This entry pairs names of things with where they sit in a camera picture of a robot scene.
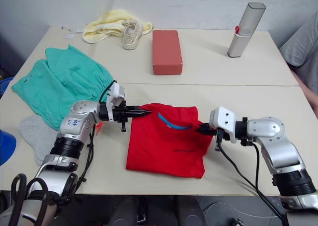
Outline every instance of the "blue object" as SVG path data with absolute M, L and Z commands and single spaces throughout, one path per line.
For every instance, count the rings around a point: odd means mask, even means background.
M 169 122 L 164 116 L 162 116 L 161 113 L 158 113 L 158 117 L 164 121 L 164 123 L 166 123 L 168 126 L 174 128 L 174 129 L 178 129 L 178 130 L 185 130 L 185 129 L 189 129 L 191 127 L 185 127 L 185 126 L 178 126 L 178 125 L 175 125 L 171 122 Z
M 6 88 L 8 87 L 11 80 L 13 80 L 13 77 L 5 78 L 5 79 L 0 81 L 0 95 L 1 96 L 4 94 Z
M 0 165 L 4 164 L 12 156 L 15 146 L 15 137 L 0 130 Z

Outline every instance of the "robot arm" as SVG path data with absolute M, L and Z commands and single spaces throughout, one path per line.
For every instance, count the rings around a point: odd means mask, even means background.
M 273 176 L 273 185 L 277 186 L 280 192 L 282 205 L 290 210 L 287 214 L 293 212 L 291 218 L 307 215 L 308 212 L 305 211 L 308 209 L 318 213 L 318 192 L 296 147 L 285 136 L 285 126 L 280 120 L 266 117 L 236 121 L 232 111 L 219 107 L 211 112 L 208 125 L 211 135 L 216 134 L 214 129 L 223 129 L 224 139 L 231 143 L 241 140 L 243 146 L 250 146 L 253 142 L 261 145 L 263 158 Z M 202 127 L 199 132 L 207 134 L 207 125 Z M 295 217 L 294 212 L 299 210 L 303 211 L 303 214 L 297 212 Z
M 66 205 L 77 189 L 77 170 L 80 152 L 86 143 L 93 124 L 100 121 L 122 123 L 122 132 L 126 131 L 125 123 L 129 117 L 149 113 L 139 106 L 126 106 L 124 88 L 114 82 L 108 93 L 107 102 L 78 101 L 62 121 L 60 131 L 50 154 L 46 155 L 35 179 L 42 179 L 48 190 L 49 204 L 42 222 L 37 222 L 42 198 L 46 194 L 38 182 L 29 184 L 23 202 L 18 225 L 51 225 L 54 216 L 61 206 Z M 14 206 L 0 215 L 0 226 L 9 224 Z

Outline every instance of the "wire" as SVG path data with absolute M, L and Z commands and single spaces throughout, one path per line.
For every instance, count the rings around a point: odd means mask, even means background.
M 41 203 L 41 208 L 38 214 L 38 217 L 34 223 L 34 226 L 41 226 L 44 220 L 44 216 L 46 213 L 46 210 L 48 208 L 48 204 L 49 204 L 49 189 L 48 186 L 46 185 L 45 181 L 41 178 L 34 178 L 32 179 L 26 186 L 26 192 L 29 192 L 30 187 L 35 183 L 38 182 L 41 187 L 42 187 L 42 191 L 43 193 L 43 197 L 42 197 L 42 203 Z
M 6 199 L 6 196 L 4 195 L 3 191 L 0 191 L 0 205 L 2 205 L 2 209 L 0 211 L 0 214 L 5 211 L 8 208 L 8 200 Z
M 229 204 L 227 204 L 227 203 L 224 203 L 224 202 L 215 202 L 215 203 L 210 204 L 206 209 L 203 210 L 203 211 L 205 211 L 205 213 L 204 213 L 204 218 L 206 218 L 206 215 L 207 215 L 208 211 L 211 209 L 211 207 L 214 206 L 214 205 L 217 205 L 217 204 L 227 205 L 227 206 L 229 206 L 230 208 L 232 208 L 233 210 L 235 210 L 235 211 L 237 211 L 237 212 L 239 212 L 239 213 L 241 213 L 241 214 L 243 214 L 243 215 L 250 216 L 250 217 L 255 217 L 255 218 L 268 218 L 268 219 L 270 219 L 270 218 L 277 218 L 277 216 L 257 216 L 257 215 L 250 215 L 250 214 L 244 213 L 244 212 L 242 212 L 242 211 L 240 211 L 240 210 L 238 210 L 238 209 L 236 209 L 236 208 L 232 207 L 231 205 L 229 205 Z
M 87 170 L 89 169 L 90 167 L 90 164 L 92 163 L 93 161 L 93 157 L 94 157 L 94 144 L 93 144 L 93 140 L 94 140 L 94 135 L 95 135 L 95 128 L 96 128 L 96 124 L 93 125 L 93 130 L 92 130 L 92 133 L 89 134 L 89 138 L 90 138 L 90 143 L 89 145 L 87 145 L 89 147 L 89 151 L 88 151 L 88 156 L 87 156 L 87 161 L 86 161 L 86 166 L 85 166 L 85 169 L 83 171 L 83 173 L 81 174 L 81 176 L 79 177 L 79 180 L 76 184 L 76 189 L 75 191 L 77 191 L 80 187 L 80 185 L 82 184 L 82 182 L 85 182 L 86 179 L 85 179 L 85 175 L 86 175 L 86 172 Z
M 117 81 L 113 80 L 112 83 L 110 83 L 110 84 L 107 86 L 107 88 L 104 90 L 104 92 L 101 94 L 101 96 L 100 96 L 100 98 L 99 98 L 99 101 L 98 101 L 99 103 L 102 101 L 105 92 L 106 92 L 107 90 L 109 90 L 109 88 L 111 87 L 111 85 L 112 85 L 114 82 L 117 83 Z
M 99 98 L 99 103 L 101 103 L 102 99 L 103 99 L 103 96 L 104 94 L 106 93 L 106 91 L 109 90 L 109 88 L 112 86 L 112 84 L 117 81 L 113 80 L 112 83 L 110 83 L 106 89 L 103 91 L 103 93 L 101 94 L 100 98 Z M 80 185 L 82 184 L 82 182 L 85 182 L 86 179 L 85 179 L 85 175 L 86 175 L 86 172 L 88 170 L 88 168 L 90 167 L 90 164 L 92 163 L 93 161 L 93 157 L 94 157 L 94 144 L 93 144 L 93 141 L 94 141 L 94 136 L 95 136 L 95 129 L 96 129 L 96 124 L 93 125 L 93 129 L 92 129 L 92 133 L 89 134 L 89 138 L 90 138 L 90 143 L 89 145 L 87 145 L 89 147 L 89 151 L 88 151 L 88 155 L 87 155 L 87 160 L 86 160 L 86 166 L 85 166 L 85 169 L 83 171 L 83 173 L 81 174 L 81 176 L 79 177 L 79 180 L 76 184 L 76 189 L 75 191 L 77 191 L 80 187 Z
M 273 211 L 273 213 L 280 219 L 282 220 L 282 215 L 280 213 L 280 211 L 269 201 L 269 199 L 258 189 L 258 185 L 257 188 L 256 186 L 250 182 L 239 170 L 239 168 L 237 167 L 237 165 L 234 163 L 234 161 L 232 161 L 232 159 L 225 153 L 225 151 L 223 150 L 222 146 L 221 146 L 221 141 L 223 138 L 223 132 L 224 130 L 222 129 L 218 129 L 217 131 L 217 146 L 220 149 L 221 153 L 224 155 L 224 157 L 233 165 L 233 167 L 235 168 L 235 170 L 237 171 L 237 173 L 250 185 L 252 186 L 256 192 L 258 193 L 259 197 L 261 198 L 261 200 L 271 209 L 271 211 Z M 259 170 L 259 152 L 258 152 L 258 148 L 255 145 L 254 146 L 256 149 L 256 154 L 258 153 L 258 161 L 257 161 L 257 165 L 256 166 L 256 173 L 257 173 L 257 182 L 258 182 L 258 170 Z
M 16 192 L 16 184 L 19 183 L 18 193 Z M 18 174 L 11 183 L 11 195 L 15 201 L 13 206 L 11 218 L 9 221 L 9 226 L 15 226 L 19 222 L 20 213 L 24 201 L 24 196 L 26 192 L 26 176 L 25 174 Z

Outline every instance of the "folded shirt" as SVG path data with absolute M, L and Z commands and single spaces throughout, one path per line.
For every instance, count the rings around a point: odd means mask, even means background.
M 196 131 L 197 108 L 158 103 L 141 108 L 151 113 L 133 118 L 126 169 L 202 178 L 212 136 Z
M 48 48 L 45 55 L 47 60 L 38 60 L 12 90 L 46 124 L 59 130 L 73 103 L 98 101 L 113 77 L 101 64 L 71 45 L 66 50 Z

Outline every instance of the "white wall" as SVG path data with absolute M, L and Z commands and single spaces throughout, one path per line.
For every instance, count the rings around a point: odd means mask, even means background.
M 278 46 L 318 11 L 318 0 L 0 0 L 0 37 L 25 60 L 50 25 L 84 26 L 105 10 L 126 9 L 158 28 L 234 29 L 249 1 L 267 6 L 258 30 Z

